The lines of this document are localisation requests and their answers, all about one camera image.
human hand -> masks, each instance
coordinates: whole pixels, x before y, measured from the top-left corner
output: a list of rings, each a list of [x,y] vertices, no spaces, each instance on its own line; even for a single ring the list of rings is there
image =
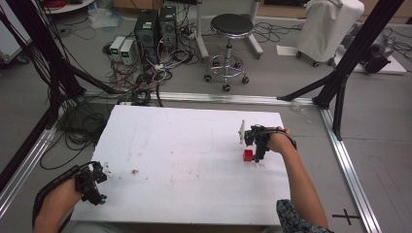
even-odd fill
[[[57,232],[64,215],[81,199],[82,193],[76,190],[74,178],[57,186],[43,201],[34,232]]]
[[[278,130],[283,130],[287,134],[291,133],[290,129],[283,129],[282,127],[268,127],[268,129],[278,129]],[[288,149],[294,149],[293,144],[291,143],[291,140],[281,134],[281,133],[272,133],[270,134],[270,138],[267,141],[267,147],[273,150],[274,152],[279,152],[283,153],[285,150]]]

white suitcase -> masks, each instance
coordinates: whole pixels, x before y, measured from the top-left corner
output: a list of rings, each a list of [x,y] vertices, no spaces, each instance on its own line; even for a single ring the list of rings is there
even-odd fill
[[[311,0],[306,6],[306,21],[297,41],[297,57],[302,53],[314,60],[313,66],[333,58],[364,5],[358,0]]]

computer tower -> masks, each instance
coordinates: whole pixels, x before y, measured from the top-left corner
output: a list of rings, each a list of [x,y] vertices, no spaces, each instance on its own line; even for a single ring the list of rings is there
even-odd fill
[[[139,12],[134,26],[137,47],[142,64],[158,64],[162,50],[160,40],[160,27],[158,11],[143,9]]]
[[[171,52],[178,48],[176,7],[163,6],[160,8],[160,36],[163,41],[163,50]]]

red object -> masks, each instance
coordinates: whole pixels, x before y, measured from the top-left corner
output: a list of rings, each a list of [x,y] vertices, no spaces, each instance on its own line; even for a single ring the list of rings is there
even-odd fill
[[[252,161],[252,159],[254,158],[254,151],[253,150],[245,150],[243,152],[243,161]]]

black stool seat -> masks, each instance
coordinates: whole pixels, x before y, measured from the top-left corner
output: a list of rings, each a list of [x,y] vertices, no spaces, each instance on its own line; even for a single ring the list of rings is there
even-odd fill
[[[254,25],[248,18],[235,14],[223,14],[212,19],[211,29],[226,37],[241,38],[249,36]]]

